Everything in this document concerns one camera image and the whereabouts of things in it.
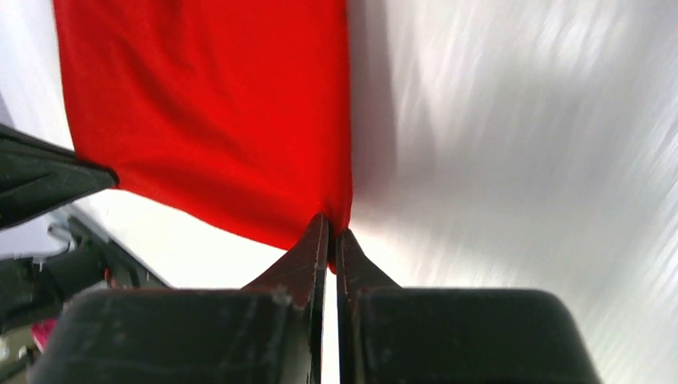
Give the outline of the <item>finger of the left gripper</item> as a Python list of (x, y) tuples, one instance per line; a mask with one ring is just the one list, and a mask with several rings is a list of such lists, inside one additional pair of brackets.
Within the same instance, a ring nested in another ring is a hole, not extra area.
[(1, 125), (1, 228), (21, 225), (119, 183), (110, 168)]

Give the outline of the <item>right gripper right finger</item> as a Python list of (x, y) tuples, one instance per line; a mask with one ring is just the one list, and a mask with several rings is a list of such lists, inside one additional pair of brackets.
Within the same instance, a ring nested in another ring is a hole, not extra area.
[(343, 383), (597, 383), (564, 303), (542, 290), (404, 288), (336, 240)]

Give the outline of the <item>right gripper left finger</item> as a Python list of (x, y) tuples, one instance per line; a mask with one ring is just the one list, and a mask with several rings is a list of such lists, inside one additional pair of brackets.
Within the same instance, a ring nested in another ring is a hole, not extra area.
[(102, 290), (59, 318), (32, 383), (318, 383), (329, 221), (239, 290)]

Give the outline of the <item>red t shirt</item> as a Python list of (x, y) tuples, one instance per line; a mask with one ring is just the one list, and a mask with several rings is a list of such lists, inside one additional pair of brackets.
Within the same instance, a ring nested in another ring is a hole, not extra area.
[(343, 1), (56, 1), (78, 157), (283, 250), (353, 197)]

